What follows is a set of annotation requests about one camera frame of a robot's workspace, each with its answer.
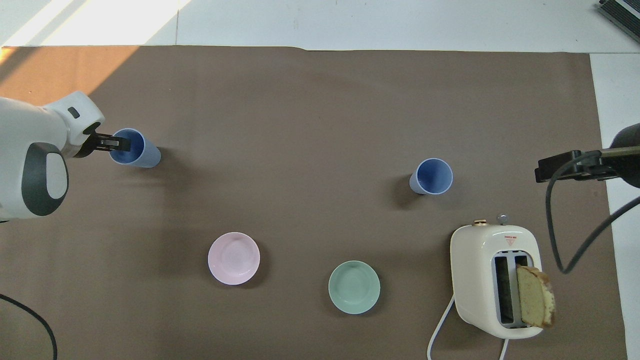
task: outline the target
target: green bowl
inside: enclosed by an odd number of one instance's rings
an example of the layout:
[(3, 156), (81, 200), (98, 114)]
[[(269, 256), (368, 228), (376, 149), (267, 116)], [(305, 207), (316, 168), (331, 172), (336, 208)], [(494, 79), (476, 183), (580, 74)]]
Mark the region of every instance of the green bowl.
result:
[(380, 297), (380, 279), (371, 266), (351, 260), (340, 264), (329, 278), (333, 305), (347, 314), (362, 314)]

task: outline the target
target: slice of bread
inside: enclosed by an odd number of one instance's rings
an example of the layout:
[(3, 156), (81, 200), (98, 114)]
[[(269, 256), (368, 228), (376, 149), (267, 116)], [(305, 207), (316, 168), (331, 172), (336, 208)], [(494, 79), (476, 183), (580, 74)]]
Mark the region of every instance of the slice of bread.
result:
[(531, 266), (516, 267), (522, 321), (542, 328), (554, 325), (556, 300), (549, 276)]

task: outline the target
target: blue cup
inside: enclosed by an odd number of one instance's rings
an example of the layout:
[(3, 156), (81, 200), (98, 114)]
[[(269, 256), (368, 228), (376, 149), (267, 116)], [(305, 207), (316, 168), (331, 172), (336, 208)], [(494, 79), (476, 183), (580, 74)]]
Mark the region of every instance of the blue cup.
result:
[(160, 162), (160, 150), (138, 130), (125, 128), (116, 131), (113, 136), (129, 139), (130, 151), (113, 150), (109, 152), (111, 159), (121, 165), (132, 167), (154, 167)]
[(453, 170), (438, 158), (424, 160), (409, 179), (411, 190), (422, 195), (440, 195), (453, 184)]

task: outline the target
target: pink plate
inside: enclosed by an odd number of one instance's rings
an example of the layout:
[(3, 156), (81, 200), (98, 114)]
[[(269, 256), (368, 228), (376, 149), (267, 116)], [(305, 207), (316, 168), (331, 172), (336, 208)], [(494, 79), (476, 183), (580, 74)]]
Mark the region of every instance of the pink plate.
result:
[(209, 270), (223, 284), (238, 285), (248, 281), (258, 265), (258, 245), (243, 233), (224, 234), (209, 249)]

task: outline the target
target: toaster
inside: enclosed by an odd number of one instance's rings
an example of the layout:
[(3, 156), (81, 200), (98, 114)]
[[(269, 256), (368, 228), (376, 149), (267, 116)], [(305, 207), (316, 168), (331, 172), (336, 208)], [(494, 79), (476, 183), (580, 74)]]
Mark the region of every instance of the toaster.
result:
[(522, 321), (517, 265), (542, 270), (529, 230), (486, 220), (457, 229), (451, 236), (451, 279), (460, 318), (498, 338), (539, 334), (541, 328)]

